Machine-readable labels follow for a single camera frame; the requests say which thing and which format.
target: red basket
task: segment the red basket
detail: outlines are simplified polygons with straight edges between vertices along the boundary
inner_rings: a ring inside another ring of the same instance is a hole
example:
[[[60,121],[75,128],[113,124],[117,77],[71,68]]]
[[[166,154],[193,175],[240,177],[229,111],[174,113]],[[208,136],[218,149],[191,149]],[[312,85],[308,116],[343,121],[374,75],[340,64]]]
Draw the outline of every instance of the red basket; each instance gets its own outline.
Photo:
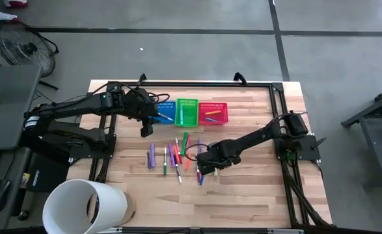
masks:
[[[198,122],[202,125],[225,124],[228,122],[227,103],[199,103]]]

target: wooden tabletop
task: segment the wooden tabletop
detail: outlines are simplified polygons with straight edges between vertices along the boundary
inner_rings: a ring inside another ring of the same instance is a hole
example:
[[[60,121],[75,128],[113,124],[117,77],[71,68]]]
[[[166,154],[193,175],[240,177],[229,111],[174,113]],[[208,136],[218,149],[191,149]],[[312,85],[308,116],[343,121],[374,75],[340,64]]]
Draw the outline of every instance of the wooden tabletop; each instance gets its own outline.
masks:
[[[92,80],[89,91],[106,82]],[[305,112],[301,85],[298,82],[283,84],[288,110]],[[245,150],[241,163],[221,170],[218,177],[207,175],[203,186],[197,183],[194,163],[186,171],[184,166],[180,167],[182,184],[170,166],[168,175],[163,176],[164,147],[174,143],[175,137],[180,139],[181,146],[185,131],[190,134],[191,143],[201,138],[202,143],[210,144],[238,138],[265,126],[273,117],[266,88],[146,87],[146,90],[155,94],[168,93],[173,100],[195,98],[227,102],[228,123],[194,128],[157,124],[153,135],[141,138],[141,122],[119,116],[116,150],[110,162],[107,184],[122,189],[137,202],[136,215],[124,226],[290,227],[282,170],[271,140]],[[309,127],[308,116],[305,114],[303,118]],[[84,115],[81,127],[98,127],[99,121],[99,116]],[[156,145],[155,169],[146,166],[150,143]],[[68,179],[88,179],[90,164],[90,159],[78,161],[69,169]],[[308,161],[300,161],[299,169],[305,196],[322,218],[331,223],[320,171]],[[299,203],[296,198],[294,200],[298,220],[301,220]]]

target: green marker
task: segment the green marker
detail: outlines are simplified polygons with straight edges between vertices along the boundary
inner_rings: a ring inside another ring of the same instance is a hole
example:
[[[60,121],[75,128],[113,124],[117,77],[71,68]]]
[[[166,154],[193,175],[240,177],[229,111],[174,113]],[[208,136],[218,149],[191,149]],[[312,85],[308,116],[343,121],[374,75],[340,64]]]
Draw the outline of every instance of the green marker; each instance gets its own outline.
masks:
[[[163,175],[165,176],[167,173],[167,165],[166,165],[166,147],[165,147],[165,158],[163,160]]]
[[[186,150],[186,140],[188,139],[188,133],[184,133],[184,141],[182,141],[182,150],[180,152],[181,155],[185,155],[185,150]]]

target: white cylinder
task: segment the white cylinder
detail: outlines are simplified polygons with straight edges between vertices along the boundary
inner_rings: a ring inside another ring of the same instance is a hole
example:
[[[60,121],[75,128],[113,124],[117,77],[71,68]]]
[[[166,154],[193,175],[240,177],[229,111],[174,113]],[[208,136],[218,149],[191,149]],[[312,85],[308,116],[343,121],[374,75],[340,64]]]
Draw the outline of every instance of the white cylinder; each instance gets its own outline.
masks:
[[[100,202],[97,217],[91,224],[87,204],[94,194]],[[103,183],[72,179],[55,188],[46,200],[43,225],[50,234],[97,233],[120,225],[127,208],[126,195],[121,190]]]

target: concrete floor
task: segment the concrete floor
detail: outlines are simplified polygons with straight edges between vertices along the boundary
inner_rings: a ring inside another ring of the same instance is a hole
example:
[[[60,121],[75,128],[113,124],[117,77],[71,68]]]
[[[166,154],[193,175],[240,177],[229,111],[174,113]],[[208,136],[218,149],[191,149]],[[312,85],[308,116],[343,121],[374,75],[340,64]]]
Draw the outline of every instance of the concrete floor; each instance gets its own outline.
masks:
[[[382,31],[382,0],[275,4],[282,30]],[[29,25],[47,27],[273,29],[267,0],[36,0],[14,12]],[[282,81],[272,35],[42,35],[61,51],[55,72],[45,79],[61,90],[39,88],[55,101],[84,94],[91,79],[138,79],[141,73],[149,79],[230,80],[241,72],[251,81]],[[380,177],[378,165],[361,129],[340,125],[382,92],[382,37],[284,36],[282,41],[290,80],[301,82],[312,130],[328,138],[320,151],[334,224],[382,231],[382,190],[362,189]]]

